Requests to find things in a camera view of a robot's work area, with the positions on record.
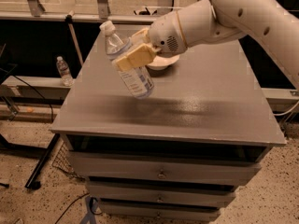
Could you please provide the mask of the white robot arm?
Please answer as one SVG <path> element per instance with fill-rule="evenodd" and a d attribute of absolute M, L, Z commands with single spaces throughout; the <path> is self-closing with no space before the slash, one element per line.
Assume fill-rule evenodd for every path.
<path fill-rule="evenodd" d="M 129 71 L 200 44 L 253 38 L 299 89 L 299 20 L 276 0 L 200 0 L 156 19 L 131 36 L 114 64 Z"/>

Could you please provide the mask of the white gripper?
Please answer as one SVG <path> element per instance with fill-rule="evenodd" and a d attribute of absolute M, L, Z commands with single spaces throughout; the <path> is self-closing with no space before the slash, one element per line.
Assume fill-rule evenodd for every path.
<path fill-rule="evenodd" d="M 122 72 L 152 63 L 157 54 L 173 57 L 187 50 L 176 11 L 158 18 L 149 29 L 143 28 L 134 33 L 131 41 L 135 46 L 115 59 L 115 65 Z"/>

